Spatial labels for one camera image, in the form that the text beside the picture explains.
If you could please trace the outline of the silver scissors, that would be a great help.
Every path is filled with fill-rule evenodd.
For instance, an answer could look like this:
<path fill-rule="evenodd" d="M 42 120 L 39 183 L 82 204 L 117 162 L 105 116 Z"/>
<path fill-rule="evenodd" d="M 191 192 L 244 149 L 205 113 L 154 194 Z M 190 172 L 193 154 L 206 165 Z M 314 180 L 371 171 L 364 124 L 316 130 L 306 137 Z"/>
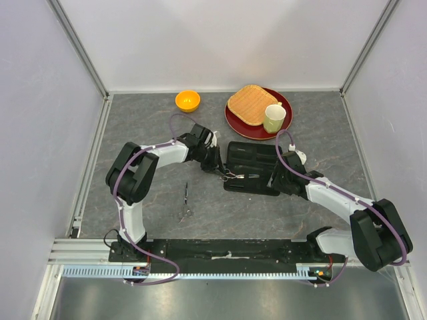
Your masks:
<path fill-rule="evenodd" d="M 193 217 L 193 211 L 189 208 L 188 203 L 188 183 L 185 184 L 183 205 L 181 211 L 178 214 L 178 221 L 181 223 L 185 218 Z"/>
<path fill-rule="evenodd" d="M 235 174 L 232 173 L 229 169 L 225 169 L 225 173 L 221 176 L 223 182 L 232 180 L 232 179 L 259 179 L 260 175 L 257 173 L 248 173 L 248 174 Z"/>

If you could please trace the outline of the black zip tool case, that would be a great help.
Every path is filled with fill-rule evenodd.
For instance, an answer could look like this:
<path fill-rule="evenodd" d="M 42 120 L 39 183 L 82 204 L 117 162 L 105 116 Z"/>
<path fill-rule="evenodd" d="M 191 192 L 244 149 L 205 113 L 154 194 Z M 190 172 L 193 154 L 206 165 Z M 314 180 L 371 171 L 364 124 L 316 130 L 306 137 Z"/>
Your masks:
<path fill-rule="evenodd" d="M 267 184 L 278 156 L 273 145 L 259 143 L 229 142 L 226 169 L 235 174 L 257 173 L 259 179 L 232 179 L 224 182 L 226 191 L 277 197 L 280 192 Z"/>

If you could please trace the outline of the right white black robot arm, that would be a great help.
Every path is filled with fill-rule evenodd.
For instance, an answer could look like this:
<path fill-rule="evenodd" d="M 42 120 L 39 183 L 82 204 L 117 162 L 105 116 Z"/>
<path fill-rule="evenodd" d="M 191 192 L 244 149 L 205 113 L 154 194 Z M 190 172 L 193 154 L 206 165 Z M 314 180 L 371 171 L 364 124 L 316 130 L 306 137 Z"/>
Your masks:
<path fill-rule="evenodd" d="M 393 202 L 359 197 L 317 171 L 306 171 L 296 151 L 278 156 L 268 185 L 321 205 L 350 226 L 348 231 L 323 227 L 310 233 L 305 247 L 310 261 L 318 263 L 337 254 L 357 258 L 368 270 L 378 271 L 387 265 L 404 264 L 413 250 Z"/>

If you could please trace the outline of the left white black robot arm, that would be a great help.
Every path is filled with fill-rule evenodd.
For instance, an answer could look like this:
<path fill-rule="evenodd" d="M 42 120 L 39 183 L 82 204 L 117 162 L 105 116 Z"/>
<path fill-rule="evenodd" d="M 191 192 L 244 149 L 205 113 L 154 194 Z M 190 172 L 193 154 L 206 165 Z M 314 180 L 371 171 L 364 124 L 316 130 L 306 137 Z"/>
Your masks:
<path fill-rule="evenodd" d="M 226 175 L 216 134 L 197 123 L 189 133 L 165 143 L 142 146 L 126 143 L 113 162 L 105 182 L 119 212 L 118 241 L 130 261 L 141 261 L 147 252 L 142 201 L 149 192 L 156 170 L 189 161 L 198 162 L 205 173 Z"/>

